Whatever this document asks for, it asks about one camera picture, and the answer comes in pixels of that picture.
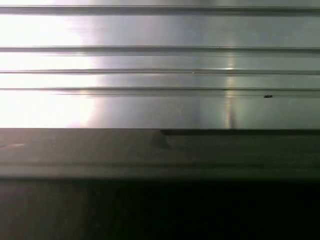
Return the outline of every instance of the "shiny silver surface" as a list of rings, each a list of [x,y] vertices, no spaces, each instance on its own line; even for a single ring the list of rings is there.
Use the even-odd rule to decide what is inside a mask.
[[[2,0],[0,127],[318,129],[319,23],[320,0]]]
[[[320,95],[255,90],[2,91],[3,128],[316,129]],[[274,94],[274,98],[264,98]]]
[[[0,22],[0,47],[320,47],[318,16],[2,14]]]

